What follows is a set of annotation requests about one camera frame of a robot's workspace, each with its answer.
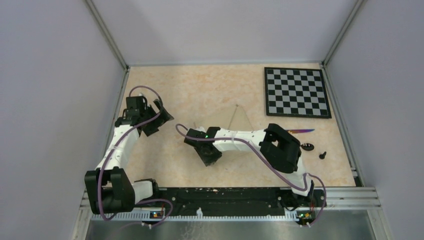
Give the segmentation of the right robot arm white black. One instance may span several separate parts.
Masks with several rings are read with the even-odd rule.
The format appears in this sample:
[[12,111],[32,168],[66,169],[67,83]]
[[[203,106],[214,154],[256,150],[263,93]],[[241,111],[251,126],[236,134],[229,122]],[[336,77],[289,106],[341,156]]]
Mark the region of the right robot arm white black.
[[216,163],[223,152],[252,152],[290,186],[297,205],[307,206],[314,198],[314,184],[303,163],[300,141],[275,123],[250,131],[217,126],[190,128],[183,137],[184,143],[194,148],[207,167]]

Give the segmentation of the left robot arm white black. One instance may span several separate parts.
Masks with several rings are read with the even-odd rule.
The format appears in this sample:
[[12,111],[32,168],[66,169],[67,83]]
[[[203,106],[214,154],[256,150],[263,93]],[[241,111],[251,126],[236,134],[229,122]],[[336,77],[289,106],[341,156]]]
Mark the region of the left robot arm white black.
[[126,98],[126,108],[114,123],[113,137],[104,157],[94,170],[85,173],[85,189],[93,214],[107,216],[130,212],[141,201],[149,207],[160,202],[156,180],[147,178],[131,182],[125,171],[141,135],[149,137],[173,120],[163,107],[161,98],[153,103],[158,111],[148,104],[143,95]]

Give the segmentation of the beige cloth napkin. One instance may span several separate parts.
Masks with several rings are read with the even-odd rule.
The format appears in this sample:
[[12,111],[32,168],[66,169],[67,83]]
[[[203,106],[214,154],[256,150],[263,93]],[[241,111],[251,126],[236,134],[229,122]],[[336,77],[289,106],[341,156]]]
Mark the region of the beige cloth napkin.
[[[221,127],[232,131],[254,130],[244,108],[238,104],[198,118],[193,123],[195,128],[204,127],[205,130],[209,127]],[[233,164],[248,155],[249,153],[246,151],[225,151],[215,164],[220,166]]]

